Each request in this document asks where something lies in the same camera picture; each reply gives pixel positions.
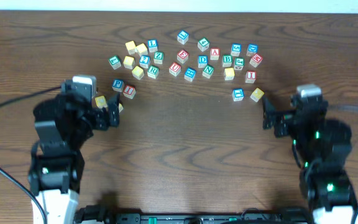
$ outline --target green led light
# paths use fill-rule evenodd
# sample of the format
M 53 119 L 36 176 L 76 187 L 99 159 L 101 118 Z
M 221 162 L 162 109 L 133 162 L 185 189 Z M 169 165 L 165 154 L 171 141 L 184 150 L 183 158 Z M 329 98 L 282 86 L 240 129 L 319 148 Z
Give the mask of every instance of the green led light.
M 334 189 L 335 189 L 335 186 L 333 184 L 327 184 L 327 191 L 328 192 L 332 192 L 332 191 L 334 191 Z

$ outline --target wooden table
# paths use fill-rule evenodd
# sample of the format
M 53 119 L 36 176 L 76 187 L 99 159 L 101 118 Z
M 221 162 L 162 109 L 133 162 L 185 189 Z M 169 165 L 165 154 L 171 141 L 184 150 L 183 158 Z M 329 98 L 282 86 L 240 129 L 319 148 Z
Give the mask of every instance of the wooden table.
M 180 30 L 190 39 L 177 42 Z M 225 82 L 221 61 L 210 80 L 197 68 L 198 39 L 229 54 L 231 44 L 259 45 L 264 61 L 255 84 L 237 72 Z M 165 53 L 156 80 L 136 80 L 108 58 L 127 55 L 125 43 L 156 38 Z M 179 50 L 190 59 L 178 77 L 168 73 Z M 185 68 L 197 69 L 193 83 Z M 118 129 L 95 132 L 82 148 L 86 166 L 79 207 L 101 202 L 143 212 L 241 212 L 304 205 L 291 139 L 262 130 L 262 104 L 249 99 L 259 87 L 288 108 L 298 85 L 319 85 L 331 104 L 358 104 L 358 15 L 207 14 L 141 12 L 0 11 L 0 102 L 59 85 L 76 74 L 94 75 L 110 97 L 121 78 L 135 85 L 122 97 Z M 233 88 L 246 98 L 233 102 Z M 0 165 L 26 186 L 30 147 L 38 139 L 34 106 L 49 93 L 0 110 Z M 358 114 L 329 112 L 352 126 L 354 150 L 346 169 L 358 196 Z M 32 223 L 30 200 L 0 175 L 0 223 Z

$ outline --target alphabet block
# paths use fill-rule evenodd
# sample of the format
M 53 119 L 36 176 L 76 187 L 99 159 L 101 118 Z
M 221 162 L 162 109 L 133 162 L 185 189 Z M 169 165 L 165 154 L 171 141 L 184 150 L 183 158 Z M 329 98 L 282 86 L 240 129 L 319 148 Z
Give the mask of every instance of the alphabet block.
M 122 92 L 122 90 L 124 89 L 124 81 L 116 79 L 112 83 L 111 87 L 114 91 Z
M 128 53 L 130 55 L 134 54 L 136 52 L 136 45 L 134 41 L 130 41 L 128 43 L 125 43 L 125 46 L 127 47 Z
M 184 45 L 187 42 L 187 40 L 189 40 L 189 34 L 186 33 L 186 31 L 184 30 L 180 31 L 178 34 L 179 43 Z
M 223 75 L 224 75 L 225 81 L 233 80 L 234 79 L 234 69 L 233 68 L 225 68 Z
M 256 81 L 256 72 L 247 71 L 246 83 L 254 83 Z
M 107 108 L 107 107 L 108 107 L 106 98 L 105 98 L 104 96 L 98 96 L 98 97 L 96 97 L 94 100 L 95 100 L 95 102 L 96 102 L 96 106 L 97 106 L 99 109 Z
M 208 63 L 208 57 L 206 55 L 198 56 L 198 68 L 205 68 Z
M 146 55 L 142 55 L 139 60 L 139 65 L 142 68 L 149 68 L 150 66 L 150 57 Z
M 255 91 L 251 94 L 250 98 L 255 102 L 258 102 L 264 94 L 265 93 L 262 90 L 256 88 Z
M 114 57 L 109 59 L 110 65 L 112 66 L 112 68 L 115 70 L 119 67 L 121 67 L 121 62 L 119 61 L 117 55 L 115 55 Z
M 244 99 L 244 91 L 242 88 L 234 89 L 231 96 L 233 97 L 233 101 L 241 101 Z
M 262 58 L 259 54 L 255 54 L 251 58 L 251 61 L 249 63 L 256 68 L 262 62 L 263 59 L 264 58 Z
M 185 63 L 189 59 L 189 53 L 186 50 L 181 50 L 178 52 L 177 59 L 180 63 Z
M 159 72 L 160 72 L 160 70 L 156 66 L 152 65 L 147 70 L 147 76 L 150 78 L 157 78 Z
M 135 59 L 130 56 L 125 56 L 124 58 L 124 67 L 128 69 L 134 69 Z
M 121 103 L 118 103 L 118 113 L 121 113 L 121 111 L 124 109 Z
M 185 80 L 192 82 L 194 80 L 194 77 L 196 76 L 196 70 L 192 68 L 187 68 L 185 72 Z
M 154 53 L 154 63 L 162 65 L 163 61 L 164 61 L 164 53 L 162 52 Z
M 252 57 L 258 52 L 258 45 L 250 44 L 248 45 L 247 56 Z
M 180 70 L 181 70 L 181 66 L 176 62 L 173 62 L 172 65 L 169 67 L 169 73 L 171 73 L 175 77 L 179 75 Z
M 198 48 L 203 52 L 206 49 L 209 48 L 209 40 L 207 38 L 202 38 L 201 40 L 198 41 L 197 44 Z
M 212 74 L 214 73 L 214 67 L 207 65 L 203 70 L 203 76 L 206 78 L 211 78 Z
M 146 45 L 140 44 L 140 45 L 136 46 L 136 52 L 137 52 L 137 54 L 139 54 L 139 56 L 147 55 L 148 52 L 147 52 Z
M 223 55 L 222 66 L 224 68 L 230 67 L 232 62 L 233 62 L 233 58 L 231 57 L 231 55 Z
M 232 44 L 230 54 L 233 57 L 238 57 L 238 56 L 240 56 L 240 53 L 241 53 L 241 44 Z
M 219 48 L 211 48 L 211 60 L 219 60 L 220 49 Z
M 158 51 L 157 40 L 149 40 L 149 41 L 147 41 L 147 45 L 149 46 L 150 53 Z
M 236 58 L 234 59 L 234 69 L 241 71 L 244 68 L 245 61 L 243 58 Z
M 129 99 L 133 99 L 136 94 L 136 90 L 134 87 L 130 85 L 126 85 L 122 93 L 124 94 L 124 96 L 128 97 Z
M 132 75 L 138 79 L 141 80 L 144 76 L 144 72 L 143 69 L 141 69 L 139 66 L 136 66 L 133 70 L 132 70 Z

